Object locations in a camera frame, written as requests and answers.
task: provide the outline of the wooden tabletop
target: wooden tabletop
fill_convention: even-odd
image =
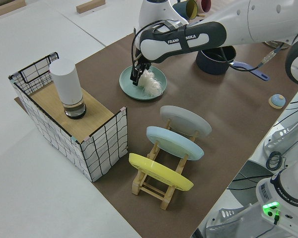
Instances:
[[[142,237],[189,238],[281,114],[281,110],[269,105],[268,99],[279,93],[289,102],[298,85],[285,73],[287,50],[261,68],[271,78],[267,82],[231,68],[225,75],[204,73],[195,63],[194,52],[154,64],[166,75],[165,92],[150,101],[135,100],[119,86],[121,72],[131,65],[132,38],[127,36],[76,65],[82,88],[101,104],[112,112],[122,106],[128,108],[129,152],[146,156],[150,151],[152,144],[146,137],[146,128],[164,127],[159,116],[164,105],[200,115],[213,131],[196,140],[204,157],[188,161],[183,170],[182,175],[194,183],[193,188],[175,191],[166,211],[159,208],[158,199],[143,192],[132,194],[137,170],[129,164],[128,155],[94,185]],[[272,50],[262,43],[235,49],[236,60],[251,65],[257,65]],[[156,161],[170,168],[178,163],[163,151]]]

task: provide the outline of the mug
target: mug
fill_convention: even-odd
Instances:
[[[194,19],[198,14],[198,5],[195,0],[180,1],[172,6],[184,19]]]
[[[198,6],[198,13],[208,12],[211,9],[211,0],[195,0]]]

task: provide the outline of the light blue plate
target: light blue plate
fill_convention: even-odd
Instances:
[[[125,69],[119,77],[119,84],[121,89],[131,98],[138,99],[138,100],[150,100],[154,99],[159,96],[150,96],[145,93],[144,88],[140,86],[133,85],[132,80],[130,79],[132,67],[128,67]],[[150,69],[154,73],[155,79],[161,83],[162,92],[164,92],[165,88],[167,87],[167,79],[165,75],[161,72],[160,69],[151,66]]]
[[[155,144],[158,141],[158,147],[171,155],[184,158],[187,154],[188,160],[199,160],[204,151],[188,138],[161,127],[148,126],[147,137]]]
[[[162,106],[160,116],[167,122],[171,120],[170,126],[182,134],[193,136],[198,131],[196,137],[205,137],[212,131],[210,124],[199,115],[176,106]]]

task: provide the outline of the teal plate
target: teal plate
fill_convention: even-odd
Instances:
[[[152,144],[158,142],[160,149],[179,158],[184,158],[185,155],[188,155],[188,160],[199,160],[204,156],[204,151],[197,144],[171,130],[157,126],[148,126],[147,138]]]
[[[138,100],[150,100],[159,96],[150,96],[145,93],[144,88],[140,86],[133,85],[132,80],[130,79],[132,66],[125,69],[119,77],[119,84],[121,89],[131,98]],[[151,71],[154,73],[154,78],[161,83],[162,93],[167,87],[167,79],[165,75],[161,72],[160,69],[150,66]]]

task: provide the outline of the wooden block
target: wooden block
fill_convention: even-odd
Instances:
[[[0,16],[3,14],[6,14],[8,12],[11,12],[13,10],[16,10],[18,8],[21,8],[23,6],[26,6],[25,0],[15,0],[12,2],[9,2],[7,4],[0,6]]]
[[[105,0],[92,0],[81,5],[76,6],[76,11],[78,13],[83,13],[98,6],[102,6],[105,4]]]
[[[30,97],[79,143],[82,143],[86,137],[114,116],[89,93],[83,89],[82,92],[86,104],[86,114],[80,119],[70,119],[65,115],[63,104],[53,82],[36,91]]]

